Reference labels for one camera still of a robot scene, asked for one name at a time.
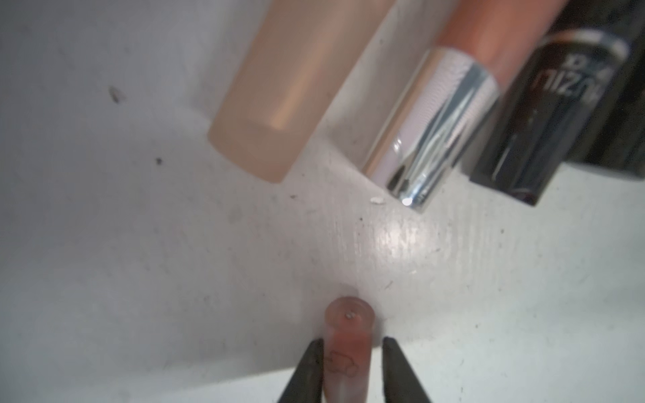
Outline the beige lipstick tube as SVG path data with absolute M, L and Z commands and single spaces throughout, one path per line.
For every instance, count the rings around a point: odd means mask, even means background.
M 392 8 L 391 1 L 275 1 L 208 132 L 248 173 L 281 182 Z

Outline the clear pink lip gloss tube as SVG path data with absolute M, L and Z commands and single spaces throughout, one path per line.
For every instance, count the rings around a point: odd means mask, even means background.
M 358 297 L 341 297 L 325 310 L 324 396 L 327 402 L 367 401 L 373 308 Z

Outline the black lipstick with silver band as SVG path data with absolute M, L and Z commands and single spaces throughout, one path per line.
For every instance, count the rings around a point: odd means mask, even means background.
M 643 31 L 642 1 L 570 1 L 512 85 L 471 181 L 536 205 Z

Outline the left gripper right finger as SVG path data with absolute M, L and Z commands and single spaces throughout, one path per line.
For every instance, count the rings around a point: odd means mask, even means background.
M 384 337 L 381 345 L 383 395 L 386 403 L 431 403 L 396 339 Z

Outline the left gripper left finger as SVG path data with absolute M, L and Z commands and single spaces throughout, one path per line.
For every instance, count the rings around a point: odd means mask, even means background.
M 324 340 L 314 339 L 298 362 L 278 403 L 320 403 L 324 383 Z

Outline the pink and silver lipstick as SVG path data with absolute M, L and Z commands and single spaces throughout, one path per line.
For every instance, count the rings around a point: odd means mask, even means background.
M 381 129 L 363 173 L 421 213 L 563 1 L 460 1 Z

